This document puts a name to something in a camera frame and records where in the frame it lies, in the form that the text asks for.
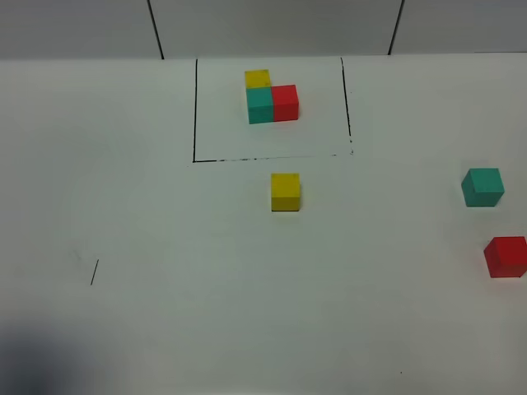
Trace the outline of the template green cube block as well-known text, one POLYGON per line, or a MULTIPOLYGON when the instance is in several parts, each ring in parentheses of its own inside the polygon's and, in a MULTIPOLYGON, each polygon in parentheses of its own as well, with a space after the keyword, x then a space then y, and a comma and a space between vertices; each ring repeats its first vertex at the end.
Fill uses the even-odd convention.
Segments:
POLYGON ((247 88, 246 102, 249 124, 271 123, 274 120, 273 95, 270 87, 247 88))

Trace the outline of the template red cube block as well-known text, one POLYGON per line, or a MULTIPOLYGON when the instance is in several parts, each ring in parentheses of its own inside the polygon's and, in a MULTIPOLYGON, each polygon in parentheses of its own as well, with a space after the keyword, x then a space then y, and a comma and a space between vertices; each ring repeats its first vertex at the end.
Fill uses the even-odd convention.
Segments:
POLYGON ((272 86, 273 121, 285 122, 299 118, 299 99, 295 85, 272 86))

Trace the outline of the template yellow cube block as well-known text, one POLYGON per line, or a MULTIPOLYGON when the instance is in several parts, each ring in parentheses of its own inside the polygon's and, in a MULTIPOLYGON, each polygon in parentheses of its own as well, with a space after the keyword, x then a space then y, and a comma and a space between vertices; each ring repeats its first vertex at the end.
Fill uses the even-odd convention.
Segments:
POLYGON ((272 85, 268 69, 249 70, 245 72, 245 88, 266 88, 272 85))

